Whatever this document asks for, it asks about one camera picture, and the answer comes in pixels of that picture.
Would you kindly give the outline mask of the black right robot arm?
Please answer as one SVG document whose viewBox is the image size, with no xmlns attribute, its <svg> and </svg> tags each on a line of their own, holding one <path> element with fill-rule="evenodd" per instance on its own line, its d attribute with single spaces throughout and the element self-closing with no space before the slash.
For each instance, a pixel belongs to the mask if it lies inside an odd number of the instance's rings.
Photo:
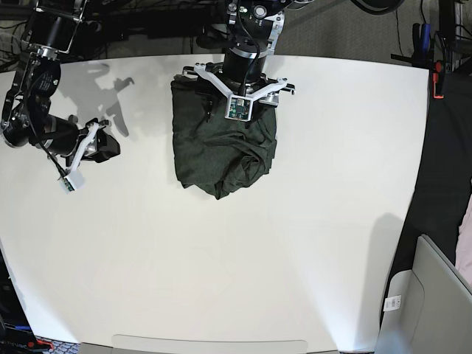
<svg viewBox="0 0 472 354">
<path fill-rule="evenodd" d="M 25 49 L 1 111 L 1 134 L 12 148 L 27 144 L 66 166 L 82 160 L 106 162 L 120 154 L 118 141 L 105 132 L 110 122 L 93 118 L 80 127 L 75 116 L 50 114 L 61 79 L 60 56 L 69 54 L 84 19 L 86 1 L 37 1 L 21 37 Z"/>
</svg>

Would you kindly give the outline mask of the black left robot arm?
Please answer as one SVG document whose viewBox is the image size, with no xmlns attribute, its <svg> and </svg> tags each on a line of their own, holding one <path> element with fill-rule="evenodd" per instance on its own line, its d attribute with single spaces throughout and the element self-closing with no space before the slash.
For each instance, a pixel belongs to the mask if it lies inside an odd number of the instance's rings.
<svg viewBox="0 0 472 354">
<path fill-rule="evenodd" d="M 301 10 L 309 1 L 225 1 L 220 23 L 213 23 L 197 37 L 203 49 L 221 49 L 220 64 L 207 64 L 198 76 L 217 86 L 230 100 L 255 95 L 275 81 L 263 73 L 273 55 L 287 10 Z"/>
</svg>

